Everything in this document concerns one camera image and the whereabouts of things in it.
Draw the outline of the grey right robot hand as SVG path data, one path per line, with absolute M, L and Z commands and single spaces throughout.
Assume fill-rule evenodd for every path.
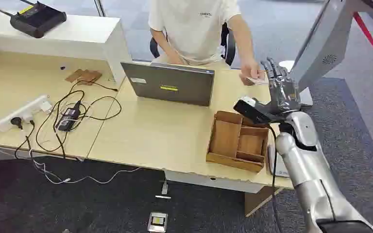
M 264 67 L 270 91 L 270 102 L 257 102 L 257 119 L 262 123 L 284 121 L 287 115 L 301 110 L 300 95 L 296 81 L 289 76 L 287 68 L 276 63 L 271 57 L 260 62 Z

